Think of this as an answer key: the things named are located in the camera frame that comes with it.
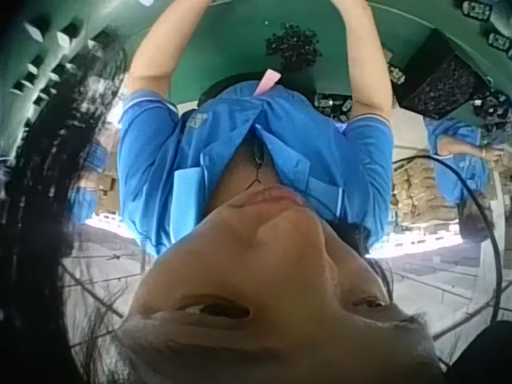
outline sleeve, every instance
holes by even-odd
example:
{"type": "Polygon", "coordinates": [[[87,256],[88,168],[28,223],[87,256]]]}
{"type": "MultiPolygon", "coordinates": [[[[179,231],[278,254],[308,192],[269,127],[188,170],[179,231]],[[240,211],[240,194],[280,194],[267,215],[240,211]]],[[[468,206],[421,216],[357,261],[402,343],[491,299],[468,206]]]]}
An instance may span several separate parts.
{"type": "Polygon", "coordinates": [[[343,134],[369,186],[372,238],[377,241],[384,235],[390,212],[393,133],[385,119],[376,115],[363,115],[349,122],[343,134]]]}
{"type": "MultiPolygon", "coordinates": [[[[139,244],[159,241],[163,213],[158,202],[170,198],[162,191],[164,183],[172,182],[168,173],[180,136],[178,120],[176,106],[156,92],[139,91],[125,101],[118,148],[119,199],[122,220],[139,244]]],[[[154,253],[151,246],[148,251],[154,253]]]]}

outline shirt collar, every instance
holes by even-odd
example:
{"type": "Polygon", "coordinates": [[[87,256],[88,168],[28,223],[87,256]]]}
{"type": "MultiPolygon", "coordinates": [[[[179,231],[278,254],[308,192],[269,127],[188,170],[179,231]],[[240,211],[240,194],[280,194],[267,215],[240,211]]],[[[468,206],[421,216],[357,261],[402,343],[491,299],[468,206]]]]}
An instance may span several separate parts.
{"type": "MultiPolygon", "coordinates": [[[[250,125],[244,126],[205,148],[201,153],[200,167],[174,172],[170,207],[170,238],[173,244],[187,236],[202,220],[208,197],[213,193],[220,175],[249,128],[250,125]]],[[[282,183],[295,190],[305,191],[310,161],[260,126],[256,127],[255,132],[268,147],[282,183]]]]}

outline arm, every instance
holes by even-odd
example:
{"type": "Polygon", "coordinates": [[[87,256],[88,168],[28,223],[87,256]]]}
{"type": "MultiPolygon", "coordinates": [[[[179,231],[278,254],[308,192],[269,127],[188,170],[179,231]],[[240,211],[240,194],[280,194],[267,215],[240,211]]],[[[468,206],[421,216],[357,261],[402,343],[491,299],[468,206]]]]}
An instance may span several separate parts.
{"type": "Polygon", "coordinates": [[[483,150],[468,142],[463,142],[451,136],[441,136],[438,139],[438,155],[450,156],[452,154],[471,154],[483,158],[483,150]]]}
{"type": "Polygon", "coordinates": [[[164,98],[186,44],[211,0],[173,0],[142,41],[129,72],[129,88],[153,90],[164,98]]]}
{"type": "Polygon", "coordinates": [[[452,154],[471,154],[477,158],[483,158],[493,164],[499,164],[503,156],[503,148],[492,146],[476,146],[469,142],[457,140],[451,136],[441,136],[438,139],[438,154],[440,156],[450,156],[452,154]]]}
{"type": "Polygon", "coordinates": [[[376,114],[390,120],[393,90],[371,8],[366,0],[332,0],[346,25],[352,118],[376,114]]]}

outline worker in blue shirt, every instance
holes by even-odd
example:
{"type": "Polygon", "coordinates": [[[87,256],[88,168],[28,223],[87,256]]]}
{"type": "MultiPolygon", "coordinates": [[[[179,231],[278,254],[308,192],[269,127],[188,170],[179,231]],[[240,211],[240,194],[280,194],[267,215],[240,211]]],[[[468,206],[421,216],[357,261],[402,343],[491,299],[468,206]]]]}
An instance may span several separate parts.
{"type": "Polygon", "coordinates": [[[257,82],[180,118],[170,79],[210,0],[174,0],[138,48],[119,193],[123,221],[158,259],[118,336],[143,381],[442,374],[426,328],[393,303],[383,269],[366,258],[390,211],[393,95],[371,8],[332,3],[345,21],[354,99],[343,132],[301,94],[259,93],[257,82]]]}
{"type": "Polygon", "coordinates": [[[70,192],[71,217],[77,224],[92,218],[98,204],[98,181],[108,160],[108,149],[95,140],[84,164],[80,179],[70,192]]]}
{"type": "MultiPolygon", "coordinates": [[[[425,125],[430,153],[460,173],[492,221],[490,200],[486,195],[489,163],[499,162],[503,150],[495,146],[482,146],[479,128],[453,118],[439,121],[425,118],[425,125]]],[[[472,242],[487,240],[489,234],[482,216],[457,176],[437,162],[434,167],[440,195],[457,207],[461,237],[472,242]]]]}

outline mouth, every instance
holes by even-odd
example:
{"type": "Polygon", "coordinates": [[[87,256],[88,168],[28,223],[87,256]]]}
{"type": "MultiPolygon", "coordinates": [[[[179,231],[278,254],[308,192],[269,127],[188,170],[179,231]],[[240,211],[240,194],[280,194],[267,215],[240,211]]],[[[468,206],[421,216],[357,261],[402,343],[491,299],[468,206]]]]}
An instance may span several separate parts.
{"type": "Polygon", "coordinates": [[[236,202],[237,208],[256,206],[260,204],[282,204],[288,203],[294,206],[306,207],[306,200],[285,186],[275,185],[250,192],[236,202]]]}

